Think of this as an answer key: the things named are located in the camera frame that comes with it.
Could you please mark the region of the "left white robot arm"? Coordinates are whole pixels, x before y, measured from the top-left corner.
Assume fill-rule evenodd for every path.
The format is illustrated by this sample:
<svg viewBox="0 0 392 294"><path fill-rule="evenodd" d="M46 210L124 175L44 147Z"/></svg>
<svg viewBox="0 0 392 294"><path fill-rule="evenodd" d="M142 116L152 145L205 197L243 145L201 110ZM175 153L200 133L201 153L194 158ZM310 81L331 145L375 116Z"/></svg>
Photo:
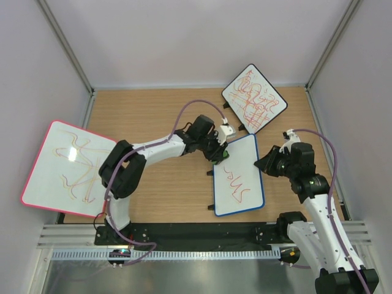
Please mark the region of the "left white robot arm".
<svg viewBox="0 0 392 294"><path fill-rule="evenodd" d="M117 142L99 168L102 185L107 189L105 199L109 207L105 223L110 227L110 240L117 245L129 240L130 195L135 192L145 168L196 150L212 164L219 164L229 157L228 139L235 133L226 118L215 127L212 119L199 115L194 122L158 140L134 145L126 140Z"/></svg>

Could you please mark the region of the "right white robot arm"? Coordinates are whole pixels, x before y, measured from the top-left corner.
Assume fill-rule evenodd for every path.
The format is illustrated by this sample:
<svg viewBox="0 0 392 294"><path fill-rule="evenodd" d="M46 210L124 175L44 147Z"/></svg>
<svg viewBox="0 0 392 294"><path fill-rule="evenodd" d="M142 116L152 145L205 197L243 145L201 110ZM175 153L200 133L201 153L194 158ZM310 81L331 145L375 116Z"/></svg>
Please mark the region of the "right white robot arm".
<svg viewBox="0 0 392 294"><path fill-rule="evenodd" d="M266 175L288 178L292 191L311 215L309 224L299 211L281 213L276 236L296 244L315 276L316 292L374 293L379 283L377 272L367 269L353 248L328 195L330 185L315 171L312 145L273 146L254 165Z"/></svg>

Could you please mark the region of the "green whiteboard eraser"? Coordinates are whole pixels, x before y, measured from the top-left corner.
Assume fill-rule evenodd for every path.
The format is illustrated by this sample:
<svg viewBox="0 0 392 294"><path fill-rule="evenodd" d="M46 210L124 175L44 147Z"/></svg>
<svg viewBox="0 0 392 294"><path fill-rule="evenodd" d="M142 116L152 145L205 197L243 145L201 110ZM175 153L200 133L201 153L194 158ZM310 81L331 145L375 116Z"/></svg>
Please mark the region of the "green whiteboard eraser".
<svg viewBox="0 0 392 294"><path fill-rule="evenodd" d="M228 151L224 150L223 153L222 153L222 159L225 160L225 159L229 158L229 156L230 155L229 155Z"/></svg>

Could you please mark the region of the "blue framed whiteboard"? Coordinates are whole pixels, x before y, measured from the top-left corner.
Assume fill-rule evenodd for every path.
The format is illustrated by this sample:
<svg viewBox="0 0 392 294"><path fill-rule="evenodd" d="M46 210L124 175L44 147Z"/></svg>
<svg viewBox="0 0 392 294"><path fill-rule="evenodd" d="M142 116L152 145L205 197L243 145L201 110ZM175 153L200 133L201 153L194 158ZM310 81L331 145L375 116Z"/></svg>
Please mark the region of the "blue framed whiteboard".
<svg viewBox="0 0 392 294"><path fill-rule="evenodd" d="M213 167L215 215L223 217L263 208L262 174L254 165L259 160L256 136L249 134L233 140L226 151L228 159Z"/></svg>

